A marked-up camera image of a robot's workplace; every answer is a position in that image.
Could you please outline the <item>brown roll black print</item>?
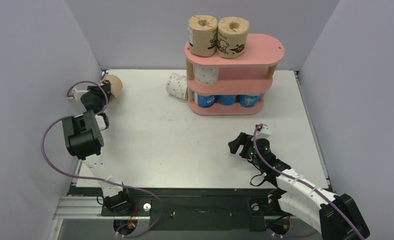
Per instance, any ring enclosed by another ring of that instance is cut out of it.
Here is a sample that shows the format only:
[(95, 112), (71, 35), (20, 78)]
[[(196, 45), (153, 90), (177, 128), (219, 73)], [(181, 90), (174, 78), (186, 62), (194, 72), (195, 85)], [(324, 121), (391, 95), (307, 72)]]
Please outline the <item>brown roll black print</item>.
[(122, 81), (113, 74), (106, 75), (104, 78), (111, 85), (111, 96), (117, 99), (122, 94), (123, 83)]

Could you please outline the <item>pink three-tier shelf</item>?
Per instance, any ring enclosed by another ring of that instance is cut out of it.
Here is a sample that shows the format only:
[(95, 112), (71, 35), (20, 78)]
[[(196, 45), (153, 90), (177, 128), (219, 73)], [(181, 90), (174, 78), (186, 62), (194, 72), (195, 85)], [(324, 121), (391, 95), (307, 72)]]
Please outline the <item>pink three-tier shelf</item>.
[[(237, 58), (221, 58), (218, 54), (202, 57), (192, 54), (190, 44), (184, 47), (188, 83), (188, 104), (199, 115), (253, 115), (263, 108), (264, 94), (273, 83), (277, 64), (285, 55), (284, 45), (275, 37), (250, 33), (244, 54)], [(197, 67), (219, 69), (218, 79), (212, 85), (202, 85), (196, 79)], [(213, 106), (202, 107), (201, 97), (222, 95), (246, 95), (255, 100), (255, 105), (245, 107), (236, 100), (231, 105), (218, 101)]]

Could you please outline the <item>floral paper roll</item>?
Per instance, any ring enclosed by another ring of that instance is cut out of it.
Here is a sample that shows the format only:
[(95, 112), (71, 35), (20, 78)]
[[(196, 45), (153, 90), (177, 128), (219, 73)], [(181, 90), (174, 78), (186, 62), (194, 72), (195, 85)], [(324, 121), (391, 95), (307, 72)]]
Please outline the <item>floral paper roll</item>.
[(176, 98), (188, 100), (188, 85), (186, 76), (171, 73), (166, 82), (166, 92)]

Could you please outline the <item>brown roll cartoon print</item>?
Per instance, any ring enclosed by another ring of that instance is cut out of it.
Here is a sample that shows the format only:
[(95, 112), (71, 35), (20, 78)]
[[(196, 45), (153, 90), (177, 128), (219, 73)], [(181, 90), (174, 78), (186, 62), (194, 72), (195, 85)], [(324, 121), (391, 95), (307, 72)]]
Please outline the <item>brown roll cartoon print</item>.
[(249, 21), (236, 16), (224, 17), (218, 23), (217, 54), (221, 58), (235, 59), (246, 48)]

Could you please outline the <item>brown roll with barcode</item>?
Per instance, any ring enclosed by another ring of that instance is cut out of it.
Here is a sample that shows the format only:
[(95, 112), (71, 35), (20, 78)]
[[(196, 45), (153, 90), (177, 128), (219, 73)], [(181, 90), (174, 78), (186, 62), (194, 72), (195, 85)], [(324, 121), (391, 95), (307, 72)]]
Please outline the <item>brown roll with barcode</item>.
[(211, 15), (194, 15), (188, 20), (188, 42), (190, 52), (201, 57), (210, 57), (216, 51), (217, 18)]

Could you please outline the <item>blue paper roll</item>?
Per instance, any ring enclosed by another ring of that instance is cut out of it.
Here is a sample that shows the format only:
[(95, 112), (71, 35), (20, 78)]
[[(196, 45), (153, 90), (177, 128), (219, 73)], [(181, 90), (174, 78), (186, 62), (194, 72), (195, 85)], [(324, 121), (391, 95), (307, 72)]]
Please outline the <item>blue paper roll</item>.
[(216, 95), (201, 95), (194, 93), (194, 102), (201, 108), (210, 108), (216, 103)]

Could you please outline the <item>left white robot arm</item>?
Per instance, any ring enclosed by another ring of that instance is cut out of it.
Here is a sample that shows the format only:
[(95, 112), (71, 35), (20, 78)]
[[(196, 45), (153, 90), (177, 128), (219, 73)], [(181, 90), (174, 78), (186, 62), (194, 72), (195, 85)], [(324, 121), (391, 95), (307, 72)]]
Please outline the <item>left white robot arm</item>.
[(134, 201), (126, 188), (111, 184), (117, 182), (109, 167), (102, 160), (104, 146), (101, 131), (109, 127), (107, 115), (103, 112), (110, 98), (119, 94), (122, 82), (103, 80), (97, 86), (88, 86), (84, 93), (73, 91), (86, 111), (81, 115), (62, 120), (67, 151), (84, 163), (97, 178), (103, 192), (103, 206), (110, 212), (128, 215), (134, 211)]

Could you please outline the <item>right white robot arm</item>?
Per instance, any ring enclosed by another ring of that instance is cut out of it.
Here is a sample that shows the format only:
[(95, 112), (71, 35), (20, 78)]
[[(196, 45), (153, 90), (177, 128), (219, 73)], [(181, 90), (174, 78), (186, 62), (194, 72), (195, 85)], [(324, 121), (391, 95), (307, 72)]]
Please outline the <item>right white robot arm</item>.
[(240, 133), (228, 143), (231, 154), (255, 166), (264, 181), (276, 187), (268, 196), (267, 207), (274, 213), (289, 213), (321, 234), (324, 240), (365, 240), (370, 230), (354, 199), (316, 187), (281, 161), (270, 149), (266, 135)]

